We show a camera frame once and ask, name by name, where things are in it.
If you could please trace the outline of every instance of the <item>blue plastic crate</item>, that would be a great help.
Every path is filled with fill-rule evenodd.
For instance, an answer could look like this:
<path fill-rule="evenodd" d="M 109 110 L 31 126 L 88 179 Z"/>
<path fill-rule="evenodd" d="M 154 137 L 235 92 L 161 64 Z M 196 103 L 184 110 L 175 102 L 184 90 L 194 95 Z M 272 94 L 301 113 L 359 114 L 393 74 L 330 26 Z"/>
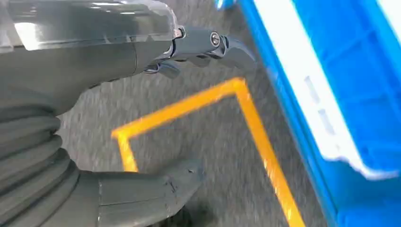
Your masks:
<path fill-rule="evenodd" d="M 401 170 L 401 52 L 373 0 L 294 0 L 365 165 Z"/>

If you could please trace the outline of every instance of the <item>yellow tape line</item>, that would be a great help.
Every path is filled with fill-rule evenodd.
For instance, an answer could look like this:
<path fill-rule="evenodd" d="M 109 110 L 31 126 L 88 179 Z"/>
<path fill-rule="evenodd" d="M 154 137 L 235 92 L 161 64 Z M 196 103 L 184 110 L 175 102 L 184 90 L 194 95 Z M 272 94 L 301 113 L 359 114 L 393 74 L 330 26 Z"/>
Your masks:
<path fill-rule="evenodd" d="M 264 168 L 270 178 L 289 226 L 305 227 L 280 164 L 274 155 L 261 118 L 253 103 L 251 93 L 245 80 L 242 78 L 228 80 L 115 129 L 112 132 L 112 137 L 118 140 L 124 170 L 130 172 L 138 171 L 133 152 L 129 145 L 129 138 L 143 134 L 230 95 L 236 95 L 241 106 L 249 130 L 263 161 Z"/>

